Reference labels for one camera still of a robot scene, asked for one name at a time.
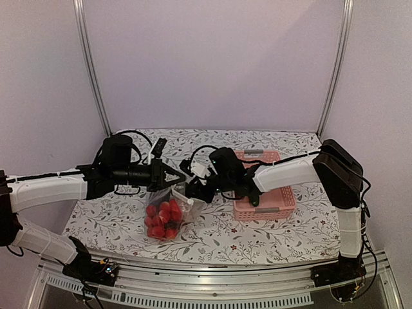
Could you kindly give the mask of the clear zip top bag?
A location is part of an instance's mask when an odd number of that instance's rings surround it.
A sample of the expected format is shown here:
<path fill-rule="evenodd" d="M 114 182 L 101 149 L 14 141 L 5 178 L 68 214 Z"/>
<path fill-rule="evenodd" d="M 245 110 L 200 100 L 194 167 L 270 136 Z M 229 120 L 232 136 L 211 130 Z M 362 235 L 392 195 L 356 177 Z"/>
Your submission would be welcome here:
<path fill-rule="evenodd" d="M 186 184 L 182 182 L 147 193 L 144 225 L 149 239 L 175 239 L 182 228 L 197 220 L 206 203 L 190 197 L 185 190 Z"/>

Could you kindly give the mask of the green fake cucumber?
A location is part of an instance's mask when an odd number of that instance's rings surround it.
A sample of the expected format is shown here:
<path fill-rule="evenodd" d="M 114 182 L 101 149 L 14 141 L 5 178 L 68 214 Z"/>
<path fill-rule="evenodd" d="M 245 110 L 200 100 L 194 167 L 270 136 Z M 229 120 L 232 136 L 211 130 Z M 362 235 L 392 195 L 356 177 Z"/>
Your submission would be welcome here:
<path fill-rule="evenodd" d="M 260 203 L 260 197 L 259 196 L 249 196 L 248 201 L 253 207 L 258 207 Z"/>

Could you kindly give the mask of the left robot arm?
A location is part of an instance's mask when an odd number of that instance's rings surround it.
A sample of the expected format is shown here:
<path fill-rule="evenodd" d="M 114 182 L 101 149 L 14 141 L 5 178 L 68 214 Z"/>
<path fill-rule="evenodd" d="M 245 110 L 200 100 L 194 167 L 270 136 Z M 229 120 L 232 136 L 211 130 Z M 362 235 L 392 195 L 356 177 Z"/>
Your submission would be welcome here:
<path fill-rule="evenodd" d="M 60 236 L 18 214 L 26 209 L 61 201 L 94 200 L 115 191 L 119 185 L 161 191 L 185 181 L 185 176 L 161 159 L 166 139 L 150 143 L 147 161 L 132 161 L 141 152 L 129 131 L 104 139 L 91 164 L 67 171 L 31 176 L 1 173 L 1 246 L 19 247 L 48 256 L 71 267 L 81 279 L 91 279 L 96 270 L 87 248 L 77 238 Z"/>

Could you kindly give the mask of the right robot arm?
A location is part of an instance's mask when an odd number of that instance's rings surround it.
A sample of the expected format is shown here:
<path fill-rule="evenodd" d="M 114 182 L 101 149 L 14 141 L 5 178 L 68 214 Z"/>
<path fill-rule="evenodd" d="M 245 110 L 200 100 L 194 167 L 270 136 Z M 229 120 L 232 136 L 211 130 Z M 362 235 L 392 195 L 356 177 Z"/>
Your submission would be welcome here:
<path fill-rule="evenodd" d="M 337 210 L 341 248 L 337 262 L 313 267 L 317 284 L 336 283 L 366 275 L 362 253 L 364 231 L 370 211 L 364 199 L 371 184 L 363 168 L 335 140 L 328 139 L 315 151 L 266 163 L 238 158 L 229 147 L 213 147 L 211 167 L 196 164 L 194 157 L 183 160 L 180 169 L 192 177 L 188 196 L 210 203 L 216 194 L 232 192 L 232 200 L 246 198 L 257 207 L 264 193 L 302 183 L 320 183 Z"/>

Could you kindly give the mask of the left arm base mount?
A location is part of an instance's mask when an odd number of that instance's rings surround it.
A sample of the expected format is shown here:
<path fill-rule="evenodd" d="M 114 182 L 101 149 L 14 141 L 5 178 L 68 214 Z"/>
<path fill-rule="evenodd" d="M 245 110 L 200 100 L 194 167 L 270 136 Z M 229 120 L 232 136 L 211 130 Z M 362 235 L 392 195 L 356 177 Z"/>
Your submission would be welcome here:
<path fill-rule="evenodd" d="M 118 263 L 105 258 L 92 261 L 88 257 L 76 257 L 70 264 L 63 266 L 62 273 L 80 281 L 114 286 L 119 271 Z"/>

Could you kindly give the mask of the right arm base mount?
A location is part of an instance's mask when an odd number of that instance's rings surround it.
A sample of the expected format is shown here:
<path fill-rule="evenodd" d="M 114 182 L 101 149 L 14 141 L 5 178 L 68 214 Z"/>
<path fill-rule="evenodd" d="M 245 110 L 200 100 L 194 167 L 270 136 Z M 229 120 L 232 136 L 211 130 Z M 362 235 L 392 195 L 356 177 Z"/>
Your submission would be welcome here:
<path fill-rule="evenodd" d="M 341 303 L 355 299 L 361 286 L 355 280 L 366 275 L 361 255 L 349 258 L 339 254 L 336 262 L 312 267 L 310 272 L 315 287 L 329 286 L 333 298 Z"/>

